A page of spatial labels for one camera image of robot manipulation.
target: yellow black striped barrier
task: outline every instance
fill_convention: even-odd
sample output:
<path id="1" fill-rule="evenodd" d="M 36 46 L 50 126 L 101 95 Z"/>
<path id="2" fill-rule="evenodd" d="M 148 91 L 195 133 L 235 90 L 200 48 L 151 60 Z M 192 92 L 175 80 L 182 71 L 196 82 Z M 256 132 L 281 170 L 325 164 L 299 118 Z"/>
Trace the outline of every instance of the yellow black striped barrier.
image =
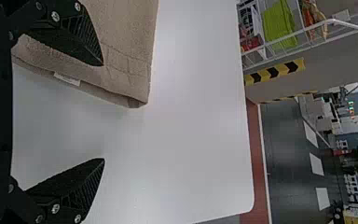
<path id="1" fill-rule="evenodd" d="M 264 102 L 260 102 L 261 105 L 265 105 L 265 104 L 269 104 L 269 103 L 274 103 L 274 102 L 280 102 L 280 101 L 285 101 L 285 100 L 291 100 L 294 99 L 297 96 L 305 96 L 305 95 L 309 95 L 309 94 L 313 94 L 316 93 L 317 91 L 307 91 L 304 93 L 300 93 L 300 94 L 296 94 L 296 95 L 292 95 L 292 96 L 286 96 L 286 97 L 281 97 L 278 99 L 274 99 L 271 101 L 264 101 Z"/>
<path id="2" fill-rule="evenodd" d="M 253 74 L 244 76 L 245 86 L 252 86 L 257 82 L 270 81 L 276 77 L 286 76 L 305 70 L 304 58 L 298 58 L 287 63 L 279 63 L 273 67 L 262 69 Z"/>

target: white railing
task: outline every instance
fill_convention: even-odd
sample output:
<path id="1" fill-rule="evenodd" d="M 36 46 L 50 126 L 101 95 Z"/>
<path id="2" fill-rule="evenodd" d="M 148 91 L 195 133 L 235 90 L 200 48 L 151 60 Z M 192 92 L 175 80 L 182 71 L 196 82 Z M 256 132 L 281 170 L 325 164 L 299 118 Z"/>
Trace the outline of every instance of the white railing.
<path id="1" fill-rule="evenodd" d="M 329 26 L 329 28 L 332 28 L 331 31 L 328 32 L 327 38 L 323 38 L 321 35 L 316 37 L 315 39 L 310 39 L 307 32 L 312 30 L 322 30 L 323 26 Z M 258 46 L 254 49 L 249 49 L 245 52 L 243 52 L 241 55 L 245 58 L 245 60 L 242 60 L 243 63 L 243 70 L 248 70 L 253 67 L 257 67 L 259 65 L 262 65 L 264 63 L 269 63 L 284 57 L 287 57 L 292 54 L 299 53 L 301 51 L 316 48 L 320 45 L 329 43 L 331 41 L 338 40 L 340 38 L 343 38 L 348 35 L 353 35 L 358 33 L 358 25 L 340 21 L 336 19 L 328 19 L 325 21 L 320 21 L 316 24 L 313 24 L 308 27 L 304 27 L 296 32 L 291 33 L 290 35 L 283 36 L 281 38 L 275 39 L 273 41 L 264 43 L 261 46 Z M 295 37 L 297 39 L 302 38 L 303 43 L 300 43 L 299 45 L 291 48 L 285 48 L 282 44 L 284 40 L 287 40 L 289 38 Z M 261 49 L 267 50 L 267 57 L 261 57 L 258 55 L 258 51 Z"/>

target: screw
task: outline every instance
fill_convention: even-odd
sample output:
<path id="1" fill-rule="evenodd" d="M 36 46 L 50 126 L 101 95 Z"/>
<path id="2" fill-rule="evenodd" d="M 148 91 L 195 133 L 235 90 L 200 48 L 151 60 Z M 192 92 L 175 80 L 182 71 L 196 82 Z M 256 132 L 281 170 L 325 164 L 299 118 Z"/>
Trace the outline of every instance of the screw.
<path id="1" fill-rule="evenodd" d="M 42 4 L 40 4 L 40 2 L 36 2 L 36 8 L 37 10 L 42 10 Z"/>
<path id="2" fill-rule="evenodd" d="M 75 3 L 75 9 L 76 11 L 80 11 L 81 5 L 79 3 Z"/>
<path id="3" fill-rule="evenodd" d="M 51 208 L 51 213 L 52 214 L 57 214 L 60 211 L 60 205 L 59 204 L 54 204 L 53 207 Z"/>
<path id="4" fill-rule="evenodd" d="M 12 41 L 14 39 L 13 33 L 11 31 L 8 32 L 8 40 Z"/>
<path id="5" fill-rule="evenodd" d="M 81 221 L 81 215 L 77 215 L 75 217 L 75 223 L 78 224 L 78 223 L 80 223 L 80 221 Z"/>
<path id="6" fill-rule="evenodd" d="M 55 21 L 55 22 L 58 22 L 60 20 L 60 15 L 56 12 L 56 11 L 53 11 L 51 12 L 51 18 Z"/>
<path id="7" fill-rule="evenodd" d="M 13 192 L 13 190 L 14 190 L 14 185 L 13 185 L 13 184 L 9 184 L 9 185 L 8 185 L 8 193 Z"/>
<path id="8" fill-rule="evenodd" d="M 43 221 L 43 216 L 39 215 L 39 216 L 37 216 L 37 218 L 36 218 L 36 220 L 34 222 L 41 223 L 42 221 Z"/>

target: beige towel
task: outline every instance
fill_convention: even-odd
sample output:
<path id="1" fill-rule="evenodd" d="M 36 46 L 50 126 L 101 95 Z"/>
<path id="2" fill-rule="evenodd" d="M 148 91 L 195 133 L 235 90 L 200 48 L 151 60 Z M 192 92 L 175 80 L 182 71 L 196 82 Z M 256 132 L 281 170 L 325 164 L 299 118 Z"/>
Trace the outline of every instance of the beige towel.
<path id="1" fill-rule="evenodd" d="M 118 105 L 135 108 L 147 104 L 158 0 L 81 3 L 100 38 L 103 67 L 89 66 L 27 35 L 13 48 L 13 62 Z M 75 81 L 68 84 L 57 78 L 61 76 Z"/>

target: green towel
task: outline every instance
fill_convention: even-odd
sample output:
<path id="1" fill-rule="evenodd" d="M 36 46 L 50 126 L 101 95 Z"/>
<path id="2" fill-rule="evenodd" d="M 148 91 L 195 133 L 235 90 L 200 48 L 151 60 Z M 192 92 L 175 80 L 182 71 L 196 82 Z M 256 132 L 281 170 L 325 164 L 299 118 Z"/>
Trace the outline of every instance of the green towel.
<path id="1" fill-rule="evenodd" d="M 295 21 L 286 0 L 275 2 L 263 13 L 264 34 L 267 41 L 290 35 L 295 30 Z M 290 49 L 297 46 L 295 36 L 281 41 L 282 45 L 273 44 L 273 49 Z"/>

